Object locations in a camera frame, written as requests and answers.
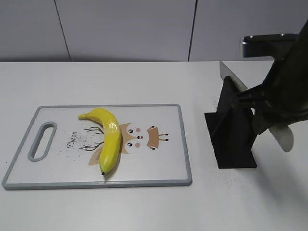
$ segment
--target black stand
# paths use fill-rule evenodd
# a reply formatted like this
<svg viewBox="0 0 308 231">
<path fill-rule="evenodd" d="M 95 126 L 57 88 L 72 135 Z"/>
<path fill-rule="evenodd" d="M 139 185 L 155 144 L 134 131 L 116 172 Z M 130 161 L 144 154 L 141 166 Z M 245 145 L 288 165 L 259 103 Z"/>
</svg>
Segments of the black stand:
<svg viewBox="0 0 308 231">
<path fill-rule="evenodd" d="M 232 108 L 232 97 L 239 91 L 230 77 L 225 77 L 215 113 L 205 113 L 218 168 L 257 167 L 251 153 L 256 139 L 249 108 Z"/>
</svg>

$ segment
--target cutting board handle hole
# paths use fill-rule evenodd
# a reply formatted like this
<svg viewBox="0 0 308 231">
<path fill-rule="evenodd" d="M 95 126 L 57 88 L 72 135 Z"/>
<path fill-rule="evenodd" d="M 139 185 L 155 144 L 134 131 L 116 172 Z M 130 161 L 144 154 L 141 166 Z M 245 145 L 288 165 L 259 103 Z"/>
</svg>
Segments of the cutting board handle hole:
<svg viewBox="0 0 308 231">
<path fill-rule="evenodd" d="M 28 154 L 30 161 L 40 161 L 47 156 L 56 130 L 57 124 L 55 122 L 47 122 L 39 127 Z"/>
</svg>

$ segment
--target banana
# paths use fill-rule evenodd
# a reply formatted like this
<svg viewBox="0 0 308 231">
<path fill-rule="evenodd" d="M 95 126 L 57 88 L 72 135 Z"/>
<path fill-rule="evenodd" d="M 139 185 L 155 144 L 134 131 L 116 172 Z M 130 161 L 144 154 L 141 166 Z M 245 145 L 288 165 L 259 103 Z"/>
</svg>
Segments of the banana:
<svg viewBox="0 0 308 231">
<path fill-rule="evenodd" d="M 121 130 L 116 117 L 106 109 L 95 108 L 87 114 L 78 116 L 79 119 L 89 119 L 103 126 L 104 147 L 100 157 L 102 175 L 110 172 L 115 166 L 121 147 Z"/>
</svg>

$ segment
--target white cutting board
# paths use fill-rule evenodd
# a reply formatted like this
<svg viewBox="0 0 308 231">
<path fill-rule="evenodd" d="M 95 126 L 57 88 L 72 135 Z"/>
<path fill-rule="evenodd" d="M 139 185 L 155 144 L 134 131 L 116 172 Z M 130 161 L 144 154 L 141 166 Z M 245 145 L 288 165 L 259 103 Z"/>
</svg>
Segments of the white cutting board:
<svg viewBox="0 0 308 231">
<path fill-rule="evenodd" d="M 103 148 L 103 143 L 99 143 L 104 140 L 99 129 L 103 131 L 103 128 L 77 118 L 96 107 L 111 111 L 122 126 L 122 153 L 115 169 L 105 176 L 97 164 L 99 149 Z M 44 158 L 31 161 L 28 155 L 39 128 L 49 122 L 56 124 L 50 148 Z M 162 135 L 149 133 L 149 128 L 157 129 Z M 162 140 L 158 140 L 158 147 L 153 150 L 157 139 Z M 42 156 L 44 151 L 45 147 L 38 148 L 35 157 Z M 2 184 L 5 189 L 47 189 L 169 186 L 191 182 L 180 106 L 158 104 L 38 108 Z"/>
</svg>

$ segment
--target white table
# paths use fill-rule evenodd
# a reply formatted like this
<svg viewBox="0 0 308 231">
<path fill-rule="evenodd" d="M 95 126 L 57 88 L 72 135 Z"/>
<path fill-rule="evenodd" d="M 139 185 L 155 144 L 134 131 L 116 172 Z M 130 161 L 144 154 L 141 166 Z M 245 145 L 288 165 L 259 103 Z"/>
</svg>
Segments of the white table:
<svg viewBox="0 0 308 231">
<path fill-rule="evenodd" d="M 225 62 L 249 87 L 271 61 Z M 256 169 L 217 168 L 204 112 L 217 106 L 219 62 L 0 63 L 0 177 L 41 105 L 178 103 L 192 185 L 188 187 L 5 191 L 0 230 L 306 231 L 308 123 L 292 125 L 284 153 L 268 131 Z"/>
</svg>

